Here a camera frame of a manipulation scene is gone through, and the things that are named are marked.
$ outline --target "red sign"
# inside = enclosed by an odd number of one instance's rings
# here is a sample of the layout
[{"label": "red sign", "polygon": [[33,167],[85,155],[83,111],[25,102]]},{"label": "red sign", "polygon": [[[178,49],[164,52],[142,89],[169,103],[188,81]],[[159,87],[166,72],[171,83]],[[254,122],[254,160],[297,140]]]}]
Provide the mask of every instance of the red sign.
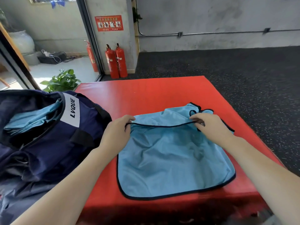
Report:
[{"label": "red sign", "polygon": [[98,31],[123,31],[121,15],[95,16]]}]

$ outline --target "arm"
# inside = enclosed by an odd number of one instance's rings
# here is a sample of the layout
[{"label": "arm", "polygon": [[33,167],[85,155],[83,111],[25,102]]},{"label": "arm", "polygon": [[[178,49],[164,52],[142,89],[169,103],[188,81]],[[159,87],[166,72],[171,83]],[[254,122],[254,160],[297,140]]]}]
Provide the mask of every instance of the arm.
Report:
[{"label": "arm", "polygon": [[242,167],[274,214],[288,225],[300,224],[300,178],[278,165],[251,146],[232,135],[219,116],[198,113],[205,126],[196,127],[212,142],[230,153]]},{"label": "arm", "polygon": [[130,125],[125,124],[134,119],[126,115],[109,123],[99,147],[12,225],[75,224],[102,170],[126,146]]}]

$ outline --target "light blue fabric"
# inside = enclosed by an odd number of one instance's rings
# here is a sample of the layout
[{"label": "light blue fabric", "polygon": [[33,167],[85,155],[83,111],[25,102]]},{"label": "light blue fabric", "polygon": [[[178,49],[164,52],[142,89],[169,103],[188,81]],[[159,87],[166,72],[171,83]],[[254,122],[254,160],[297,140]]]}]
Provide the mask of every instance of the light blue fabric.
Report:
[{"label": "light blue fabric", "polygon": [[150,126],[131,124],[130,140],[118,155],[118,182],[126,197],[150,200],[204,191],[234,179],[223,149],[189,124],[191,110],[199,112],[188,104],[135,116],[133,123]]},{"label": "light blue fabric", "polygon": [[[27,132],[33,127],[40,126],[45,122],[55,120],[58,117],[57,109],[60,105],[61,100],[57,100],[54,104],[42,109],[15,114],[4,127],[4,130],[8,131],[11,135],[15,135]],[[53,112],[55,112],[54,115],[48,118],[47,116]]]}]

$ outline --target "red tabletop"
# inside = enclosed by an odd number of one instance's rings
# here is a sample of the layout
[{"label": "red tabletop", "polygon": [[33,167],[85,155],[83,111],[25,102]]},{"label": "red tabletop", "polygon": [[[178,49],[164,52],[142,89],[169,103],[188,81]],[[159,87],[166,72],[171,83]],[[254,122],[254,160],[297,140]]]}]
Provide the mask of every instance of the red tabletop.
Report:
[{"label": "red tabletop", "polygon": [[[235,130],[236,136],[245,138],[281,165],[279,159],[204,76],[82,83],[76,92],[102,106],[113,120],[126,114],[154,113],[189,102],[202,109],[213,109]],[[260,210],[265,202],[238,163],[230,155],[229,158],[236,169],[236,178],[228,185],[207,192],[152,201],[129,200],[122,195],[117,185],[114,158],[96,182],[81,219],[101,224],[117,220],[136,222],[137,218],[145,222],[147,216],[160,220],[168,216],[189,219],[192,216],[209,215],[218,218],[220,215],[229,216],[237,210],[246,210],[247,213]]]}]

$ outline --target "black speckled floor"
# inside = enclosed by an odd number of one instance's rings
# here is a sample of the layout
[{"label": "black speckled floor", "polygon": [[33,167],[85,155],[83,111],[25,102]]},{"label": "black speckled floor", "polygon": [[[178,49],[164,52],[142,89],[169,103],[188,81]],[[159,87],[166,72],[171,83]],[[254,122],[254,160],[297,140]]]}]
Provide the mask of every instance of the black speckled floor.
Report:
[{"label": "black speckled floor", "polygon": [[140,53],[136,73],[125,79],[196,75],[300,176],[300,46]]}]

